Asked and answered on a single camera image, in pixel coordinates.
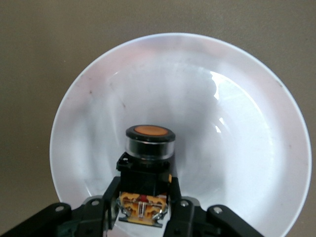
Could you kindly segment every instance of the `metal terminal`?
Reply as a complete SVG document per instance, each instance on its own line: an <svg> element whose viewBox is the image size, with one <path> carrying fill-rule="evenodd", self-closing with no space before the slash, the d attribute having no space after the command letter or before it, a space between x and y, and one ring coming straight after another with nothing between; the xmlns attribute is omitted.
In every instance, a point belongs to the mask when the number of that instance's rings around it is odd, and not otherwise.
<svg viewBox="0 0 316 237"><path fill-rule="evenodd" d="M221 214L223 212L223 210L218 206L214 207L213 210L215 211L216 214Z"/></svg>
<svg viewBox="0 0 316 237"><path fill-rule="evenodd" d="M144 217L145 208L146 208L146 203L140 201L140 202L138 203L138 217L139 217L139 218L143 218L143 217Z"/></svg>
<svg viewBox="0 0 316 237"><path fill-rule="evenodd" d="M58 207L55 208L55 211L56 211L56 212L59 212L59 211L62 211L62 210L64 210L64 209L65 209L64 206L58 206Z"/></svg>
<svg viewBox="0 0 316 237"><path fill-rule="evenodd" d="M185 201L185 200L182 200L182 201L180 202L180 205L181 205L182 207L186 207L186 206L189 205L189 203L188 203L187 201Z"/></svg>
<svg viewBox="0 0 316 237"><path fill-rule="evenodd" d="M99 200L94 200L94 201L92 201L92 203L91 203L91 205L92 206L96 206L96 205L99 205Z"/></svg>
<svg viewBox="0 0 316 237"><path fill-rule="evenodd" d="M119 207L121 213L123 213L126 217L130 217L131 216L131 212L129 210L127 210L120 202L119 197L116 200L116 204Z"/></svg>
<svg viewBox="0 0 316 237"><path fill-rule="evenodd" d="M154 216L153 216L153 219L154 220L160 220L160 219L163 219L165 214L167 214L168 212L168 207L163 210L160 210L158 213L156 213Z"/></svg>

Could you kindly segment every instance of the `bolt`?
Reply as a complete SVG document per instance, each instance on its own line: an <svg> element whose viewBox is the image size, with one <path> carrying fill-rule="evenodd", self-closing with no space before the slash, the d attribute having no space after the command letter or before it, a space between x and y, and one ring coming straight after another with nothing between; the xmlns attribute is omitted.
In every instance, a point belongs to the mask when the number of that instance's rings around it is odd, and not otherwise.
<svg viewBox="0 0 316 237"><path fill-rule="evenodd" d="M64 206L58 206L58 207L55 208L55 211L56 211L56 212L59 212L59 211L62 211L62 210L64 210L64 209L65 209Z"/></svg>
<svg viewBox="0 0 316 237"><path fill-rule="evenodd" d="M223 210L218 206L214 207L213 210L215 211L216 214L221 214L223 212Z"/></svg>
<svg viewBox="0 0 316 237"><path fill-rule="evenodd" d="M96 206L96 205L99 205L99 203L100 203L100 202L99 202L98 200L94 200L94 201L91 203L91 205L92 205L92 206Z"/></svg>
<svg viewBox="0 0 316 237"><path fill-rule="evenodd" d="M185 200L182 200L182 201L180 202L180 205L183 206L183 207L186 207L186 206L189 205L189 203L188 203L187 201L185 201Z"/></svg>

